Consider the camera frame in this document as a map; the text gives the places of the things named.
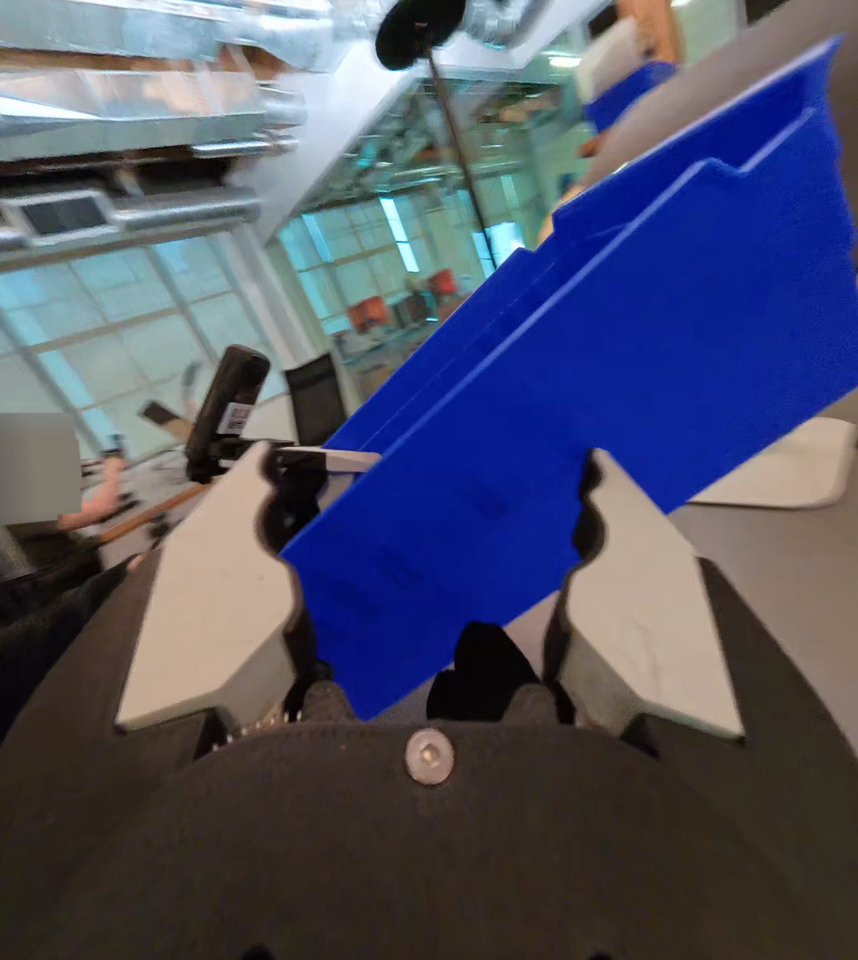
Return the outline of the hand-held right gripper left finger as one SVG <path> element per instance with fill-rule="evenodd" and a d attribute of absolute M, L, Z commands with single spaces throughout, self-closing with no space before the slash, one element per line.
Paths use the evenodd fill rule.
<path fill-rule="evenodd" d="M 302 588 L 265 532 L 275 450 L 257 441 L 163 540 L 116 713 L 123 731 L 212 712 L 238 734 L 315 675 Z"/>

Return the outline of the black office chair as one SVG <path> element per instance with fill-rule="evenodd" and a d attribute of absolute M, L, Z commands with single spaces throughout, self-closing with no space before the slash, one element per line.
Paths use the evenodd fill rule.
<path fill-rule="evenodd" d="M 323 447 L 348 419 L 332 354 L 287 369 L 284 378 L 298 445 Z"/>

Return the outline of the white board stand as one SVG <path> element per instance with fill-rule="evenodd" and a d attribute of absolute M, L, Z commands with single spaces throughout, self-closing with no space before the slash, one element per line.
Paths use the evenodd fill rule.
<path fill-rule="evenodd" d="M 819 416 L 798 426 L 697 494 L 691 505 L 798 511 L 844 496 L 858 450 L 858 426 Z"/>

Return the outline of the black round-top pole stand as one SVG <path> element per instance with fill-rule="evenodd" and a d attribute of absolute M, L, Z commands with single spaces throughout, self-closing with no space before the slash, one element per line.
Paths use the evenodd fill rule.
<path fill-rule="evenodd" d="M 487 261 L 495 269 L 496 258 L 489 228 L 473 181 L 466 146 L 435 61 L 435 50 L 447 43 L 458 30 L 465 10 L 465 1 L 394 2 L 378 27 L 375 54 L 381 66 L 388 71 L 401 72 L 418 62 L 425 62 L 428 67 L 431 86 L 456 155 L 476 225 L 482 235 Z"/>

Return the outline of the person's left forearm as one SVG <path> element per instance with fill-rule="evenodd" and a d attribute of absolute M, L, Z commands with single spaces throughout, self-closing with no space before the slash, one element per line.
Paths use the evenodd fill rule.
<path fill-rule="evenodd" d="M 0 629 L 0 746 L 52 666 L 146 557 L 142 553 L 127 558 Z"/>

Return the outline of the silver ventilation duct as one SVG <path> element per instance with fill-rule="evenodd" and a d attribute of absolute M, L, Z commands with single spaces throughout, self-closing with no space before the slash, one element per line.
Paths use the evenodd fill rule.
<path fill-rule="evenodd" d="M 382 2 L 0 1 L 0 165 L 292 152 L 301 94 Z"/>
<path fill-rule="evenodd" d="M 262 204 L 240 187 L 111 193 L 96 186 L 0 194 L 0 269 L 206 234 L 259 219 Z"/>

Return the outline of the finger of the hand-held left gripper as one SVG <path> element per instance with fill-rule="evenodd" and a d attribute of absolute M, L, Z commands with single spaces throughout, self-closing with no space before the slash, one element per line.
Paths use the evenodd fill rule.
<path fill-rule="evenodd" d="M 378 453 L 325 447 L 277 446 L 272 462 L 279 470 L 318 471 L 327 474 L 366 474 L 380 460 Z"/>

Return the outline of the blue plastic bin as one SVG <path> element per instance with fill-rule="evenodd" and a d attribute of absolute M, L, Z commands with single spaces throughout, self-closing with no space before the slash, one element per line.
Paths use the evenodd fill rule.
<path fill-rule="evenodd" d="M 363 719 L 560 587 L 591 449 L 671 513 L 858 387 L 842 45 L 557 210 L 331 438 L 380 460 L 283 556 Z"/>

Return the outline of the small blue bin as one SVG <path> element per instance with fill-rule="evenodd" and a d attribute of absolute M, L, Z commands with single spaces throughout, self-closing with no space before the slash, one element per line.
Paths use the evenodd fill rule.
<path fill-rule="evenodd" d="M 598 134 L 612 128 L 636 102 L 660 87 L 678 72 L 678 65 L 650 60 L 617 81 L 582 108 L 583 120 Z"/>

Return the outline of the white vent grille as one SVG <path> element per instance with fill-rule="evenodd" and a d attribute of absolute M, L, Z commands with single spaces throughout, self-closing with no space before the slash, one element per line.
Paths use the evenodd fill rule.
<path fill-rule="evenodd" d="M 0 197 L 0 213 L 35 246 L 100 237 L 118 226 L 110 199 L 95 188 Z"/>

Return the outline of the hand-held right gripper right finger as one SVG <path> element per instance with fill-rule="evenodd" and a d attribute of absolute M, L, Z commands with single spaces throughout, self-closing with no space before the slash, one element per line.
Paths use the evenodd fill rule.
<path fill-rule="evenodd" d="M 640 716 L 739 741 L 745 725 L 701 561 L 607 452 L 589 452 L 566 574 L 546 632 L 546 684 L 616 738 Z"/>

